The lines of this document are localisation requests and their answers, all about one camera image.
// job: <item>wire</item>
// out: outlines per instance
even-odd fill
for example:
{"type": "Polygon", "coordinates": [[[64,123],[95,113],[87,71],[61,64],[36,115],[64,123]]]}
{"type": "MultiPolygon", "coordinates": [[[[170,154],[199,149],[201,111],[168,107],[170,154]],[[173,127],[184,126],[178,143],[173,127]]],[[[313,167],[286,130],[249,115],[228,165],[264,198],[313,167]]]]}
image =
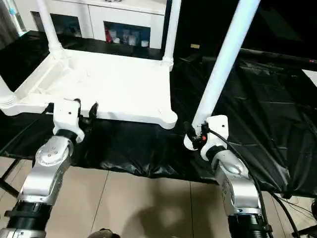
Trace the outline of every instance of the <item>wire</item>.
{"type": "Polygon", "coordinates": [[[312,213],[310,210],[308,210],[308,209],[306,209],[306,208],[304,208],[304,207],[298,206],[298,205],[296,205],[295,203],[289,202],[288,200],[285,200],[285,199],[283,199],[283,198],[279,198],[279,199],[281,199],[283,202],[286,202],[286,203],[288,203],[288,204],[290,204],[290,205],[293,205],[293,206],[295,206],[295,207],[298,207],[298,208],[300,208],[300,209],[303,209],[304,211],[306,211],[306,212],[310,213],[311,215],[313,215],[313,213],[312,213]]]}
{"type": "MultiPolygon", "coordinates": [[[[247,167],[247,169],[249,170],[249,175],[252,177],[253,181],[254,181],[254,184],[255,184],[255,187],[258,191],[258,194],[259,194],[259,200],[260,200],[260,205],[261,205],[261,210],[262,210],[262,215],[263,215],[263,220],[264,220],[264,223],[266,225],[269,225],[268,224],[268,219],[267,219],[267,215],[266,215],[266,209],[265,209],[265,204],[264,204],[264,199],[263,199],[263,195],[262,195],[262,191],[260,189],[260,185],[259,185],[259,182],[258,180],[252,176],[252,173],[251,173],[251,170],[248,166],[248,163],[245,161],[245,159],[242,157],[242,155],[237,151],[236,148],[234,148],[230,143],[229,141],[227,141],[225,138],[223,138],[221,135],[219,135],[217,132],[209,129],[209,132],[211,134],[214,134],[215,136],[217,136],[219,139],[221,139],[224,143],[226,143],[230,149],[236,154],[236,156],[238,156],[238,158],[245,164],[245,166],[247,167]]],[[[272,232],[267,232],[268,233],[268,236],[270,238],[273,238],[273,235],[272,235],[272,232]]]]}
{"type": "Polygon", "coordinates": [[[294,209],[295,211],[297,211],[297,212],[301,213],[303,216],[307,217],[308,219],[310,219],[310,220],[314,220],[314,218],[313,218],[312,216],[308,216],[308,215],[307,215],[307,214],[305,214],[304,212],[302,212],[302,211],[300,211],[300,210],[296,209],[295,207],[293,207],[291,204],[289,204],[289,206],[290,206],[292,209],[294,209]]]}
{"type": "Polygon", "coordinates": [[[288,220],[289,220],[289,222],[294,230],[295,237],[300,238],[300,235],[299,235],[297,227],[293,221],[293,218],[292,218],[291,214],[289,214],[289,212],[288,212],[287,208],[285,207],[284,203],[282,202],[282,200],[278,196],[276,196],[274,193],[270,192],[270,194],[279,203],[279,205],[282,207],[283,211],[285,212],[285,214],[286,214],[286,216],[287,216],[287,218],[288,218],[288,220]]]}
{"type": "Polygon", "coordinates": [[[304,207],[298,206],[298,205],[296,205],[295,203],[289,202],[288,200],[285,200],[285,199],[282,199],[282,198],[279,198],[279,199],[282,200],[283,202],[288,203],[291,208],[293,208],[295,211],[297,211],[297,212],[303,214],[305,217],[307,217],[307,218],[309,218],[309,219],[312,219],[312,220],[315,220],[314,215],[313,215],[313,213],[312,213],[310,210],[307,210],[307,209],[304,208],[304,207]],[[297,209],[296,209],[295,207],[293,207],[293,206],[298,207],[298,208],[300,208],[300,209],[306,211],[306,212],[309,213],[311,216],[308,216],[308,215],[305,214],[304,212],[302,212],[302,211],[300,211],[300,210],[297,210],[297,209]]]}
{"type": "MultiPolygon", "coordinates": [[[[45,110],[40,114],[40,115],[44,115],[48,110],[48,107],[45,108],[45,110]]],[[[4,151],[17,139],[19,138],[24,132],[26,132],[27,129],[29,129],[31,126],[33,126],[35,123],[37,123],[39,120],[41,119],[41,117],[37,118],[36,120],[34,120],[33,122],[31,122],[30,124],[28,124],[23,130],[21,130],[19,133],[17,133],[4,147],[2,147],[2,149],[0,150],[0,156],[4,153],[4,151]]]]}

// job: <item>tiled floor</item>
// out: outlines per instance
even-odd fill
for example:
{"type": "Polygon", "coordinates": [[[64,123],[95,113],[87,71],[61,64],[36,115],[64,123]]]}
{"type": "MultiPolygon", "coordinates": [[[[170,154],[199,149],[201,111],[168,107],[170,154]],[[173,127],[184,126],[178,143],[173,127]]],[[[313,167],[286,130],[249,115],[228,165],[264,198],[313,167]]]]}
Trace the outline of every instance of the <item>tiled floor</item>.
{"type": "MultiPolygon", "coordinates": [[[[11,162],[0,158],[0,175],[11,162]]],[[[20,189],[30,169],[29,161],[20,162],[7,182],[20,189]]],[[[264,200],[274,237],[290,238],[291,227],[279,205],[266,192],[264,200]]],[[[310,199],[290,201],[310,210],[310,199]]],[[[0,227],[7,222],[4,212],[14,204],[15,199],[0,189],[0,227]]],[[[287,207],[299,229],[316,224],[307,212],[287,207]]],[[[71,167],[53,208],[47,237],[86,238],[101,228],[122,238],[230,237],[216,185],[71,167]]]]}

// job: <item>black plastic sheet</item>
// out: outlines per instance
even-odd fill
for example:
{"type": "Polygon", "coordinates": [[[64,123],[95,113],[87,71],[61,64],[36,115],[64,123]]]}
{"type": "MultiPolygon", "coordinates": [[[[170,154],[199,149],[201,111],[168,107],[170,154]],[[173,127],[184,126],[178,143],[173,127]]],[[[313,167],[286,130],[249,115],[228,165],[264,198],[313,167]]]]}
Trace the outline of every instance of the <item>black plastic sheet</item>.
{"type": "MultiPolygon", "coordinates": [[[[117,54],[100,41],[60,37],[64,47],[117,54]]],[[[28,33],[0,51],[0,75],[12,90],[48,55],[45,37],[28,33]]],[[[159,53],[126,48],[120,54],[159,59],[159,53]]],[[[192,121],[213,62],[175,60],[170,77],[176,127],[101,120],[76,148],[73,166],[127,172],[150,178],[213,182],[209,163],[183,145],[183,122],[192,121]]],[[[317,195],[317,88],[299,69],[239,60],[234,66],[214,114],[229,119],[229,141],[245,157],[263,190],[293,195],[317,195]]],[[[10,146],[7,156],[32,158],[52,135],[52,116],[1,113],[0,146],[27,124],[42,117],[10,146]]]]}

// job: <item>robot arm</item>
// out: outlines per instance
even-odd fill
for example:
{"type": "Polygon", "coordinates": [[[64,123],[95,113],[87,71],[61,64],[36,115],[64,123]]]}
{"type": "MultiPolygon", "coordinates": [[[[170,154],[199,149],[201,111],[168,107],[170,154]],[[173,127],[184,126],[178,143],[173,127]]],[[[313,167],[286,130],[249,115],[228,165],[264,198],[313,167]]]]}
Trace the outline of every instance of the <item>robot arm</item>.
{"type": "Polygon", "coordinates": [[[267,237],[271,227],[264,222],[259,194],[248,168],[211,130],[227,139],[227,117],[209,117],[201,125],[201,135],[195,136],[193,129],[187,134],[191,135],[193,146],[200,150],[201,157],[211,162],[215,179],[222,189],[231,237],[267,237]]]}
{"type": "Polygon", "coordinates": [[[74,145],[84,139],[79,128],[80,103],[63,100],[54,104],[54,136],[36,153],[36,162],[27,176],[0,238],[45,238],[63,175],[71,164],[74,145]]]}

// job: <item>cabinet shelf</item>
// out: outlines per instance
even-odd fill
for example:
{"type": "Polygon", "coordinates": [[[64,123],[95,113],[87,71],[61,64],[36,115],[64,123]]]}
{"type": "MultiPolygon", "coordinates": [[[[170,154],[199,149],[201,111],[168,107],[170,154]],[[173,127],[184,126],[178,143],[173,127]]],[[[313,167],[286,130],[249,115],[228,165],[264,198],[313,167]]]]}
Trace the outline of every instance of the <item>cabinet shelf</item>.
{"type": "Polygon", "coordinates": [[[166,0],[122,0],[107,2],[105,0],[62,0],[95,6],[111,7],[122,10],[138,11],[157,15],[165,15],[166,0]]]}

